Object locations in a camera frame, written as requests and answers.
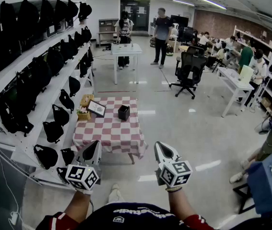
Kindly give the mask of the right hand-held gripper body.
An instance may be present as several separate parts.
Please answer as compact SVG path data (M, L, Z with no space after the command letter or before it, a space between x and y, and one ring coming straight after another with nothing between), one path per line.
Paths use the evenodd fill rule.
M169 188L188 183L193 173L189 161L182 161L180 156L156 158L158 169L155 171L157 184Z

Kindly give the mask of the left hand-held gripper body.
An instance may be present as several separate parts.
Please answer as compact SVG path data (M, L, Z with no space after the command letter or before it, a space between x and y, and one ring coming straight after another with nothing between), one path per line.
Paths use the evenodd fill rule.
M83 157L76 156L68 165L66 181L77 190L91 191L96 184L101 184L100 161L100 157L85 161Z

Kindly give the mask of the black pen holder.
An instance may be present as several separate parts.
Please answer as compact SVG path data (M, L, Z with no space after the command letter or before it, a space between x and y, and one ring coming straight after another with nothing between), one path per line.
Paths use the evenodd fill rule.
M130 107L126 105L122 105L118 109L118 118L122 121L127 121L130 116Z

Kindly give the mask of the person's right forearm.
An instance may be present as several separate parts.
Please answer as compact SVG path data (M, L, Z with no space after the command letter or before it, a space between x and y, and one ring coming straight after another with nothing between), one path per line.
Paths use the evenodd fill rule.
M180 220L196 215L182 187L167 188L170 212Z

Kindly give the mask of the person's left forearm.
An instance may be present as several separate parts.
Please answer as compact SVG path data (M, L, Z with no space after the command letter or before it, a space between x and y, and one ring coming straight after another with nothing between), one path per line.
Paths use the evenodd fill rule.
M90 201L91 195L76 191L64 213L76 222L81 223L86 219Z

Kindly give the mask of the pink checkered tablecloth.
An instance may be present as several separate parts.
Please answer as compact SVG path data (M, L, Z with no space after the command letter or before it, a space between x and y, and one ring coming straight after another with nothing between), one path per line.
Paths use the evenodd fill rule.
M94 101L106 107L105 116L91 114L90 120L78 121L72 137L72 148L80 150L88 143L99 140L104 152L128 153L141 159L148 145L140 130L136 99L102 97ZM118 109L122 105L130 107L127 121L118 118Z

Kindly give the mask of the wicker basket with flowers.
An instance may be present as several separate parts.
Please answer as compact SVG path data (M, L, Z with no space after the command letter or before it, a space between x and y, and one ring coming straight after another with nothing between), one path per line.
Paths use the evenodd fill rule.
M91 114L90 111L84 107L84 106L79 106L76 110L78 120L80 121L88 121L91 119Z

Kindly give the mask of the black framed picture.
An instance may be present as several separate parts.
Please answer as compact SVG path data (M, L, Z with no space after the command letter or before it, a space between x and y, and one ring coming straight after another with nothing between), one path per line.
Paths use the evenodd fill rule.
M96 114L99 117L104 117L106 112L106 107L94 100L91 100L87 106L87 109Z

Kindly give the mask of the wicker tissue box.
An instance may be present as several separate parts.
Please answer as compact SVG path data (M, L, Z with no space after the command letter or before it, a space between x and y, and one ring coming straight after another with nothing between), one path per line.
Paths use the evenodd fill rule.
M87 107L91 100L94 100L93 94L84 94L80 101L80 106Z

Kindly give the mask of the person's dark and red shirt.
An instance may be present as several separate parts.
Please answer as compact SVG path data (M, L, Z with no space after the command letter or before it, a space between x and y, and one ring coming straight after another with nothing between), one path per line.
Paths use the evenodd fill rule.
M179 220L169 211L146 203L111 203L81 223L66 213L47 215L36 230L214 230L200 215Z

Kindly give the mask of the black metal stand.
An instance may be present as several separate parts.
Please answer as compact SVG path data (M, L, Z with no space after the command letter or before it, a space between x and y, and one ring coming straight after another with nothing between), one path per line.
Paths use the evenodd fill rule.
M240 207L238 210L238 214L243 214L251 209L255 208L255 204L249 206L249 207L245 207L246 202L249 199L252 199L252 193L250 191L250 187L248 186L247 183L242 184L240 186L234 187L233 191L241 197L241 201L240 201Z

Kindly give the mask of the black office chair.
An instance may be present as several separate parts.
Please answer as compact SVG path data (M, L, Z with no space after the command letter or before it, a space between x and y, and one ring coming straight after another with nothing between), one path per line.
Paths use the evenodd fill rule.
M180 57L177 57L175 76L177 77L176 83L169 83L169 88L172 86L181 87L176 97L183 91L187 90L194 100L194 92L197 89L204 68L206 66L208 58L204 54L204 49L196 46L189 46L187 51L181 53Z

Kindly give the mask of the blue covered table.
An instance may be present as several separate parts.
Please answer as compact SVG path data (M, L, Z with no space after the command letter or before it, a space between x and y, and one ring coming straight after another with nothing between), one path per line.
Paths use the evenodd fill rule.
M272 213L272 154L263 161L256 161L248 169L247 183L257 214Z

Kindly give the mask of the white floor fan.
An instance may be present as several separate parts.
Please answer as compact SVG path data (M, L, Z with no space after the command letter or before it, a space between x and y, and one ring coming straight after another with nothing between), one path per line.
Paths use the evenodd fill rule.
M270 125L270 118L266 118L264 119L263 122L261 122L260 124L258 124L255 127L255 132L258 134L267 134L271 129L271 125Z

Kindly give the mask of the white long table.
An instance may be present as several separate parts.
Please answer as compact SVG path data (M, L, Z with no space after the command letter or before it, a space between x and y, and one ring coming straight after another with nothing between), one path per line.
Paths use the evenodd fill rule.
M250 96L251 91L254 89L249 83L244 83L239 80L239 74L233 69L227 69L223 67L217 67L218 78L226 85L226 87L232 93L232 97L229 100L225 110L221 117L225 117L234 103L234 100L242 98L240 102L241 107L244 106L245 102Z

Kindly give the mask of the white square table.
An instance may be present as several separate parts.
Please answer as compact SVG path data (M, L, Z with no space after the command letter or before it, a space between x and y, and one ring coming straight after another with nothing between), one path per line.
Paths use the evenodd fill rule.
M135 71L135 79L136 83L139 83L139 77L138 77L138 63L139 63L139 57L142 54L142 49L138 44L130 43L130 44L113 44L111 46L111 56L113 58L113 67L114 67L114 83L118 83L118 77L117 77L117 58L118 57L131 57L134 60L133 63L133 70Z

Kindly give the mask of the white container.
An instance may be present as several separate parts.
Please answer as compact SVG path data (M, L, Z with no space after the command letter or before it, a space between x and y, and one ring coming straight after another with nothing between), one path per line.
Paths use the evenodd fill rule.
M249 67L249 66L246 66L244 65L242 67L242 70L240 72L240 75L239 75L239 80L242 82L242 83L250 83L250 82L254 82L254 68L252 67Z

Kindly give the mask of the grey hutch desk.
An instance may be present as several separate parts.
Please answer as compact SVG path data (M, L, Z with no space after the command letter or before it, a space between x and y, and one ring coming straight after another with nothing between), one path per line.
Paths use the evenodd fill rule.
M113 43L116 37L115 24L118 21L116 19L101 19L98 21L99 32L98 32L98 44L99 46L110 45Z

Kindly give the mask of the black monitor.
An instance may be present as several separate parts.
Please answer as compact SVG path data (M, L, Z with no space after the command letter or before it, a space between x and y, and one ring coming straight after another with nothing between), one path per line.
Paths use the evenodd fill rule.
M178 24L178 27L188 27L189 19L188 17L183 17L179 15L171 15L171 20L173 24Z

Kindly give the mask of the black double door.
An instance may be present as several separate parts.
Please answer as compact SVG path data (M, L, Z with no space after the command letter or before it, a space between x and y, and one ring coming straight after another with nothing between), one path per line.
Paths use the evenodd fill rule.
M148 32L150 2L148 0L120 0L120 13L126 11L133 21L134 31Z

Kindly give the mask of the ceiling light strip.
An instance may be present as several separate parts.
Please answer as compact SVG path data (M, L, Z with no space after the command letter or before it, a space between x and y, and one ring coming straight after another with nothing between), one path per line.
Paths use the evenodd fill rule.
M195 6L194 4L192 4L190 2L185 2L185 1L180 1L180 0L173 0L173 2L177 2L177 3L180 3L180 4L185 4L185 5L192 6L192 7Z
M204 2L206 2L206 3L209 3L209 4L211 4L211 5L213 5L213 6L216 6L216 7L220 8L220 9L227 10L227 8L226 8L225 6L222 6L222 5L220 5L220 4L218 4L218 3L215 3L215 2L213 2L213 1L210 1L210 0L201 0L201 1L204 1Z

